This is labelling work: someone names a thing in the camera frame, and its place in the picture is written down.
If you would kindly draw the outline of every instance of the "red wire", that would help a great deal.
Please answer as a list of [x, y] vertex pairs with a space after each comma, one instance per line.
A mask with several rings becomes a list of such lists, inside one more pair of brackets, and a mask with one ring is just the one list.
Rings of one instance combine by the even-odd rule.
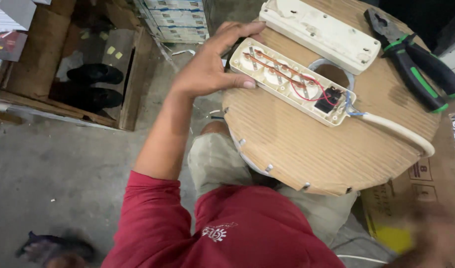
[[290, 81], [290, 84], [292, 85], [292, 88], [294, 88], [295, 93], [297, 93], [297, 95], [298, 95], [300, 98], [302, 98], [303, 100], [306, 100], [306, 101], [326, 100], [330, 105], [332, 105], [332, 106], [335, 106], [335, 105], [336, 105], [336, 103], [333, 104], [333, 103], [331, 103], [331, 102], [328, 100], [329, 97], [326, 95], [325, 89], [324, 89], [323, 86], [320, 84], [320, 82], [318, 82], [317, 80], [315, 80], [315, 79], [313, 79], [313, 78], [307, 77], [307, 76], [303, 76], [303, 77], [304, 77], [304, 78], [307, 78], [308, 80], [311, 80], [311, 81], [313, 81], [315, 84], [319, 85], [320, 88], [322, 89], [322, 92], [323, 92], [324, 97], [323, 97], [323, 98], [318, 98], [318, 99], [315, 99], [315, 100], [310, 100], [310, 99], [307, 99], [307, 98], [303, 98], [303, 97], [297, 92], [297, 89], [294, 87], [294, 83], [292, 83], [292, 82]]

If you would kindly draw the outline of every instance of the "round wooden board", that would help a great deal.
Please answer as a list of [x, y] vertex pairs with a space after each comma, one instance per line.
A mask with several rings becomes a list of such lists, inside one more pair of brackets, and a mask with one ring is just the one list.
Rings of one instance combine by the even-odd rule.
[[[371, 7], [366, 3], [303, 1], [372, 35], [363, 17]], [[412, 33], [402, 22], [390, 18], [402, 31]], [[303, 66], [321, 58], [270, 28], [261, 35], [268, 47]], [[415, 42], [426, 47], [418, 37]], [[378, 56], [367, 70], [355, 76], [354, 92], [360, 111], [433, 139], [440, 115], [424, 111], [390, 60]], [[309, 193], [343, 195], [350, 187], [354, 191], [383, 184], [402, 174], [422, 153], [413, 143], [358, 118], [346, 118], [332, 128], [322, 125], [261, 88], [227, 90], [223, 108], [227, 107], [225, 119], [232, 135], [246, 140], [241, 152], [261, 170], [272, 165], [270, 174], [296, 190], [310, 183]]]

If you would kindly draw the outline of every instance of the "concrete floor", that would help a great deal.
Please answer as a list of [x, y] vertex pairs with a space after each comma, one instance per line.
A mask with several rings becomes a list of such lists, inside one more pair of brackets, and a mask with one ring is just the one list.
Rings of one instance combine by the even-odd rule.
[[[263, 0], [221, 2], [226, 19], [250, 21], [256, 17]], [[174, 51], [194, 48], [177, 45]], [[182, 67], [191, 58], [185, 53], [174, 57]], [[37, 267], [14, 258], [16, 249], [36, 234], [59, 235], [65, 228], [83, 233], [100, 252], [100, 259], [111, 249], [117, 230], [120, 207], [131, 165], [153, 124], [174, 72], [160, 58], [155, 78], [147, 84], [147, 94], [136, 131], [118, 132], [81, 127], [40, 117], [28, 117], [25, 124], [0, 127], [0, 268]], [[221, 108], [221, 93], [198, 98], [192, 115], [193, 138], [209, 122], [209, 112]], [[184, 163], [179, 177], [181, 203], [193, 213], [194, 185]], [[352, 215], [341, 229], [335, 244], [369, 235]], [[336, 250], [388, 260], [390, 253], [365, 240], [354, 241]], [[348, 267], [379, 267], [361, 260], [345, 259]]]

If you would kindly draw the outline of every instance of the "red shirt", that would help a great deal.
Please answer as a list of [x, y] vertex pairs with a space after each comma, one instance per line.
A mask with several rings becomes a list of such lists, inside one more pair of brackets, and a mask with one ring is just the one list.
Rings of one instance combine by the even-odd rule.
[[263, 186], [224, 186], [180, 204], [179, 181], [131, 172], [115, 246], [102, 268], [343, 268], [283, 195]]

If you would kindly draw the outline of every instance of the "finger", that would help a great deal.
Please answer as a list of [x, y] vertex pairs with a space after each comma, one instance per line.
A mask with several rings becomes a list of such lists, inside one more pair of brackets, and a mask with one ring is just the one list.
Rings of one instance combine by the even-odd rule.
[[213, 46], [218, 54], [234, 45], [237, 39], [262, 32], [265, 29], [264, 21], [255, 21], [247, 24], [236, 24], [220, 32], [213, 41]]
[[256, 40], [259, 43], [266, 44], [266, 41], [264, 40], [264, 38], [262, 36], [260, 36], [260, 34], [253, 34], [249, 37]]
[[229, 27], [232, 27], [235, 24], [241, 24], [241, 23], [237, 22], [237, 21], [225, 21], [225, 22], [223, 22], [223, 24], [221, 24], [221, 26], [219, 26], [219, 28], [217, 28], [216, 34], [219, 34], [223, 30], [225, 30], [225, 29], [227, 29]]
[[241, 73], [222, 73], [220, 74], [218, 88], [255, 88], [255, 80]]

